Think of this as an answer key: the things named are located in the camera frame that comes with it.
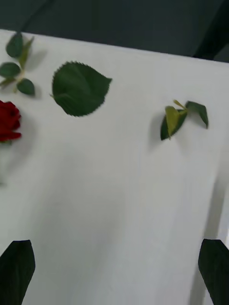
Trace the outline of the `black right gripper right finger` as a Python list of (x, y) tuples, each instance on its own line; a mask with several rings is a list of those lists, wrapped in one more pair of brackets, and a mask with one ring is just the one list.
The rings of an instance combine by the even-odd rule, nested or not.
[(221, 240), (204, 239), (198, 268), (215, 305), (229, 304), (229, 250)]

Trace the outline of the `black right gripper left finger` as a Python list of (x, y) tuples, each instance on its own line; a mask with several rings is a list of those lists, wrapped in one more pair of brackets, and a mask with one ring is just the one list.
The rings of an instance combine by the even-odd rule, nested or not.
[(0, 257), (0, 304), (21, 305), (34, 271), (31, 241), (13, 241)]

